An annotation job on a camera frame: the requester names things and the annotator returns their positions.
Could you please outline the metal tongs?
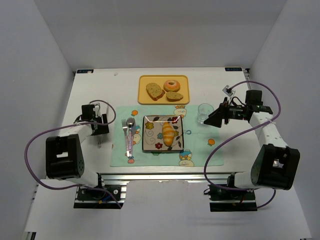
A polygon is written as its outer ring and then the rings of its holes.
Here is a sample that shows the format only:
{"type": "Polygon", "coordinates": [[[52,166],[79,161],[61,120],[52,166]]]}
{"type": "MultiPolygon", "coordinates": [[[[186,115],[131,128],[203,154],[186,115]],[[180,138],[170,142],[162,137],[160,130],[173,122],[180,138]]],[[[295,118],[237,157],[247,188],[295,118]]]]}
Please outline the metal tongs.
{"type": "MultiPolygon", "coordinates": [[[[108,112],[105,112],[105,113],[101,112],[100,103],[95,104],[95,110],[96,110],[96,121],[101,124],[106,124],[108,122],[108,119],[107,119],[108,112]]],[[[103,144],[104,135],[108,133],[109,133],[108,125],[97,125],[94,135],[96,136],[97,145],[99,148],[103,144]]]]}

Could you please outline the croissant bread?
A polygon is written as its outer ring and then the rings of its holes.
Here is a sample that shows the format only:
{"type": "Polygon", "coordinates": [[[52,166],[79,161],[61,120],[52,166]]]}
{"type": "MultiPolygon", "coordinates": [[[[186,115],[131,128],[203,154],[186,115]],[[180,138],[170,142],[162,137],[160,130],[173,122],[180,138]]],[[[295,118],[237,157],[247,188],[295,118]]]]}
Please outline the croissant bread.
{"type": "Polygon", "coordinates": [[[168,123],[164,122],[162,125],[162,138],[166,146],[170,147],[173,144],[175,132],[173,127],[168,123]]]}

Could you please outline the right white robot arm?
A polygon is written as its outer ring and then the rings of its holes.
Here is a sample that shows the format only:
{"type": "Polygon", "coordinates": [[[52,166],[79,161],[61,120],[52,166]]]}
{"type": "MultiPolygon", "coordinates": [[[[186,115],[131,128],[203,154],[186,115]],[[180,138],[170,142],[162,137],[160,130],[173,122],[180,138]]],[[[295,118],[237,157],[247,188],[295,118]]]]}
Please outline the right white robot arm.
{"type": "Polygon", "coordinates": [[[273,122],[273,112],[262,102],[262,91],[248,90],[243,106],[224,99],[203,122],[220,128],[230,120],[248,121],[257,136],[260,151],[250,170],[231,174],[227,187],[236,190],[270,188],[290,190],[300,161],[300,152],[289,147],[273,122]]]}

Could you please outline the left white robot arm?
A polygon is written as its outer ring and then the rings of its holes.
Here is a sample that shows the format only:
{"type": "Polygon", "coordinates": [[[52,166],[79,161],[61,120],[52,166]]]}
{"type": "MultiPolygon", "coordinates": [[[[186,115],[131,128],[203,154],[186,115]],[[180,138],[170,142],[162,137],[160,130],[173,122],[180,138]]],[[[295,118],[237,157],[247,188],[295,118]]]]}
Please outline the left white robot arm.
{"type": "Polygon", "coordinates": [[[101,175],[85,167],[81,143],[88,137],[99,139],[109,133],[107,115],[101,113],[99,103],[82,105],[81,111],[76,126],[46,139],[46,175],[50,179],[101,189],[104,185],[101,175]]]}

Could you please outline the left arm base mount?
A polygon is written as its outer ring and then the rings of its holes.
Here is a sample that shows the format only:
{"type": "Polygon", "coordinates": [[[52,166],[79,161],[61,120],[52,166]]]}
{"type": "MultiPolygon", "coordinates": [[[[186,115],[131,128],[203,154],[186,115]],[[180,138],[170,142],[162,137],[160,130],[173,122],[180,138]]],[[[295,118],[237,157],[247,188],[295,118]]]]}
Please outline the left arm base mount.
{"type": "Polygon", "coordinates": [[[100,190],[91,190],[86,187],[79,187],[76,190],[73,208],[74,209],[115,209],[122,207],[127,192],[126,181],[113,179],[111,175],[103,176],[103,183],[99,188],[104,187],[109,193],[100,190]]]}

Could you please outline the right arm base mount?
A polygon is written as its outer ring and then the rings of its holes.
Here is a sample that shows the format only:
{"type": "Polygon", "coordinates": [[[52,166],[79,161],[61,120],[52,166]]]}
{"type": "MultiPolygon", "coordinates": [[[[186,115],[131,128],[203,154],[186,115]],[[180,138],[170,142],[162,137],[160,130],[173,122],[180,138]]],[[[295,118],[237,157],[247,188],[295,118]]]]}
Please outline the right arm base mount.
{"type": "Polygon", "coordinates": [[[258,210],[253,191],[227,190],[210,184],[203,194],[209,197],[211,212],[254,212],[258,210]]]}

